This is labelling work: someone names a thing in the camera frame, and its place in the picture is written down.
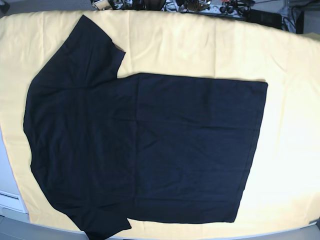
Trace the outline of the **dark navy T-shirt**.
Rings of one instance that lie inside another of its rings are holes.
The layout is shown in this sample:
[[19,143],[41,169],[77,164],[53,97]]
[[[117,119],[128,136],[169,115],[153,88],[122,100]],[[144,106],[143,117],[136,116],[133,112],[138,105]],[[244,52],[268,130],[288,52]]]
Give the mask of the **dark navy T-shirt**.
[[235,221],[259,139],[268,84],[138,73],[82,16],[32,80],[23,130],[51,206],[91,240],[129,220]]

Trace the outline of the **yellow table cloth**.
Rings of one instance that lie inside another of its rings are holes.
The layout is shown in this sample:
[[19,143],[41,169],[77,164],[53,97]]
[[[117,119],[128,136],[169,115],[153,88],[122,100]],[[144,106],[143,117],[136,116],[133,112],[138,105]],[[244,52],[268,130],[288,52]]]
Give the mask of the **yellow table cloth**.
[[149,72],[268,84],[253,164],[233,223],[130,220],[119,238],[232,238],[307,226],[320,216],[320,43],[272,27],[162,11],[44,11],[0,20],[0,127],[32,224],[78,232],[45,199],[23,132],[29,85],[81,16],[125,51],[118,76]]

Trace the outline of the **white power strip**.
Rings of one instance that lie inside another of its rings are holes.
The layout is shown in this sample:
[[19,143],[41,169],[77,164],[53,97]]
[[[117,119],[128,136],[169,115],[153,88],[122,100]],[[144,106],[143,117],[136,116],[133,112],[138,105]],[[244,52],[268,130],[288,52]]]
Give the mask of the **white power strip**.
[[167,0],[161,11],[219,17],[240,17],[237,11],[230,6],[226,6],[225,4],[213,4],[211,0]]

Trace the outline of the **white cabinet drawer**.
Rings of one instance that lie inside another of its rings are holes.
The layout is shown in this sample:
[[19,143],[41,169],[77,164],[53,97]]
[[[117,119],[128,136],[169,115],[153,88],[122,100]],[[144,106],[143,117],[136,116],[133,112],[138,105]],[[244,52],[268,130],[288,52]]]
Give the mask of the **white cabinet drawer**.
[[20,213],[27,213],[19,195],[2,190],[0,191],[0,206]]

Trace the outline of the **black box on shelf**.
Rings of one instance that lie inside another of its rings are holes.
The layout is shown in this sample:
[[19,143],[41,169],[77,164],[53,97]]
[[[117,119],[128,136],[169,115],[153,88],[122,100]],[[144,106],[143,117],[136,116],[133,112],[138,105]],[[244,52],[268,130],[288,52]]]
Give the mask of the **black box on shelf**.
[[249,23],[255,23],[276,29],[280,29],[282,27],[282,16],[273,12],[251,9],[246,20]]

